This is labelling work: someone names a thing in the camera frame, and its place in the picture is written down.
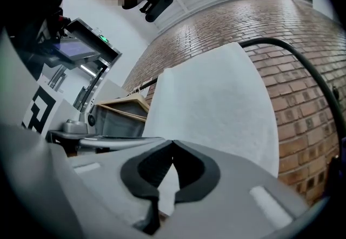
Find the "brick wall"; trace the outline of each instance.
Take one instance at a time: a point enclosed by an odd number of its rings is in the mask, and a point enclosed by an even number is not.
[[[291,0],[239,0],[180,22],[148,46],[128,76],[132,89],[164,68],[230,42],[276,37],[291,43],[340,90],[346,108],[346,35],[308,5]],[[326,165],[338,153],[335,125],[319,87],[287,51],[270,45],[246,49],[267,86],[280,140],[279,179],[309,203],[320,197]],[[148,102],[154,94],[151,86]]]

